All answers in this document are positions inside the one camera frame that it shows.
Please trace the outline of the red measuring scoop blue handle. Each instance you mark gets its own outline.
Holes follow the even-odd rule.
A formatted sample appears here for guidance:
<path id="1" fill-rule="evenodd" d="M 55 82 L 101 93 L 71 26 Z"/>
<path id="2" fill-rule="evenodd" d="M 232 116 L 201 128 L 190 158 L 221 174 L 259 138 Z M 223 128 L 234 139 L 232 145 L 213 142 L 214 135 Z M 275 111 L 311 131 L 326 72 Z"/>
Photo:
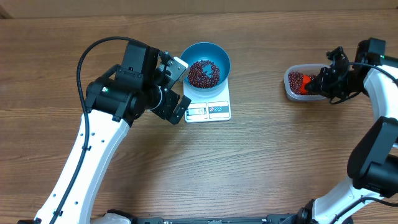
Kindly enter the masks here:
<path id="1" fill-rule="evenodd" d="M 310 83 L 311 80 L 312 80 L 311 76 L 302 75 L 302 83 L 301 83 L 300 88 L 299 88 L 299 93 L 301 95 L 307 95 L 308 94 L 308 90 L 306 89 L 305 86 L 306 86 L 306 84 Z"/>

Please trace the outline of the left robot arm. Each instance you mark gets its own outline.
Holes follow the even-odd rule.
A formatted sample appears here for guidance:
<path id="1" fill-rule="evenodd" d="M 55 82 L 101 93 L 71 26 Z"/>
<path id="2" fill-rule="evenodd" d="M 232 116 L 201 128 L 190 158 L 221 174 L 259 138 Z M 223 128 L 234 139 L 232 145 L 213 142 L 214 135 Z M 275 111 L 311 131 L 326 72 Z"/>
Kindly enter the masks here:
<path id="1" fill-rule="evenodd" d="M 134 39 L 127 39 L 122 63 L 83 90 L 83 61 L 103 42 L 91 44 L 78 62 L 76 84 L 83 110 L 78 136 L 52 193 L 31 223 L 89 223 L 109 163 L 133 122 L 150 110 L 178 124 L 191 102 L 172 91 L 188 64 Z"/>

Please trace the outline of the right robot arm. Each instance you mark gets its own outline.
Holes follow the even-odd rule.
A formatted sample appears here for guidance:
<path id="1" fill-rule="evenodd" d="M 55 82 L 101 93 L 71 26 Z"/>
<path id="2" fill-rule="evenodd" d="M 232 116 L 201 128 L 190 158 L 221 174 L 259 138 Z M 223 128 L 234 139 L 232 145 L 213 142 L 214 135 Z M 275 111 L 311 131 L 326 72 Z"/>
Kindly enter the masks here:
<path id="1" fill-rule="evenodd" d="M 354 213 L 397 194 L 397 59 L 385 54 L 386 42 L 362 40 L 354 61 L 341 46 L 327 52 L 329 66 L 315 77 L 297 80 L 303 97 L 323 96 L 331 105 L 366 95 L 371 102 L 374 124 L 353 149 L 347 164 L 347 178 L 326 195 L 313 199 L 284 223 L 352 223 Z"/>

